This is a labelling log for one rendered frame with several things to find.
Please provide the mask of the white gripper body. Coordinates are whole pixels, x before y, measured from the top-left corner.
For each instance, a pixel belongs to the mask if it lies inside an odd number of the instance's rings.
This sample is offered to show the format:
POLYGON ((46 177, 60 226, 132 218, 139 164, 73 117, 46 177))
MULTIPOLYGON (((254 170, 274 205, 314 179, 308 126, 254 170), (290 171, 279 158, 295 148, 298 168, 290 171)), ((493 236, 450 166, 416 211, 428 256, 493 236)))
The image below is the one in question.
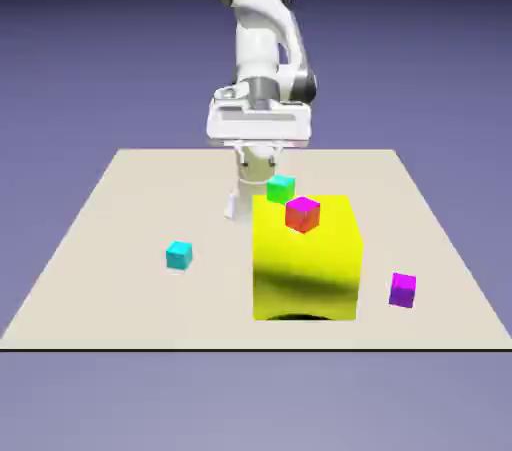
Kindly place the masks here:
POLYGON ((306 146, 312 135, 309 105, 270 101, 270 108, 254 110, 247 99, 215 100, 209 105, 206 134, 215 145, 248 142, 306 146))

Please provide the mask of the small purple cube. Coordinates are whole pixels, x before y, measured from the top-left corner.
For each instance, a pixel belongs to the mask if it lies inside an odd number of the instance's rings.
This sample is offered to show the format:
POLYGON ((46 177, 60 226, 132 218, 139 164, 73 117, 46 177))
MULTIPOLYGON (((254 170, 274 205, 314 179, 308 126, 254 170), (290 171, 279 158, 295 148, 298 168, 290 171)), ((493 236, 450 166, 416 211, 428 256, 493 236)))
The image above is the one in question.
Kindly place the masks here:
POLYGON ((402 308, 412 308, 416 294, 416 277, 394 272, 388 303, 402 308))

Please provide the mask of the large yellow box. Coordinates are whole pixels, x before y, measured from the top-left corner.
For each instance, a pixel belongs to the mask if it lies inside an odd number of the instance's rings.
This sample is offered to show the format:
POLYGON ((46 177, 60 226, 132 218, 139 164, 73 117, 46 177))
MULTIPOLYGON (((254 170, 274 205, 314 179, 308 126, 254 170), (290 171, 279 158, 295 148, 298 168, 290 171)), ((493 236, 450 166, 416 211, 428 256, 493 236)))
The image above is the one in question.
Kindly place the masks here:
POLYGON ((286 208, 264 195, 252 203, 253 318, 356 318, 363 238, 346 195, 316 195, 319 224, 285 224, 286 208))

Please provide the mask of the small cyan cube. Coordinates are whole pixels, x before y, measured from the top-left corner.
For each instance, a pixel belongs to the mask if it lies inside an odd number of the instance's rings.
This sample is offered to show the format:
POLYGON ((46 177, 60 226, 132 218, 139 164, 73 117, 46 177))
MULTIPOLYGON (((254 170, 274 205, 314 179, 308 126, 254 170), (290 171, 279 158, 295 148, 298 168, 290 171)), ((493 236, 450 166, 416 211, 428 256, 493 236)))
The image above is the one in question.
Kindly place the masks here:
POLYGON ((173 241, 165 251, 166 266, 175 270, 186 270, 192 262, 192 244, 173 241))

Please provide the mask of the small green cube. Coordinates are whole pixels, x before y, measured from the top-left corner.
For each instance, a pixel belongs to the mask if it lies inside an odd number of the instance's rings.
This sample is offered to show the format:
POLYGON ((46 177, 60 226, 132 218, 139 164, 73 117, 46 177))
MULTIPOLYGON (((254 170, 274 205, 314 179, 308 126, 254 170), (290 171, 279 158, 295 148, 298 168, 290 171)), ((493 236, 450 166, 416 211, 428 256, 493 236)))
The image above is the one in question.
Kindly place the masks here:
POLYGON ((266 183, 267 200, 285 205, 295 198, 296 179, 286 175, 274 175, 266 183))

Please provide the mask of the small red cube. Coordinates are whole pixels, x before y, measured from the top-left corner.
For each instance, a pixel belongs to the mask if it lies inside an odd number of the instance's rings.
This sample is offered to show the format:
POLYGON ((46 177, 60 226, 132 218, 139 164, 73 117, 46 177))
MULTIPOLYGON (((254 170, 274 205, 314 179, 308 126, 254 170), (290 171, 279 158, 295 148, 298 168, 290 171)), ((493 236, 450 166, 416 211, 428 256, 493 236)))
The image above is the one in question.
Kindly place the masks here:
POLYGON ((319 225, 321 204, 309 197, 296 197, 286 203, 285 225, 307 233, 319 225))

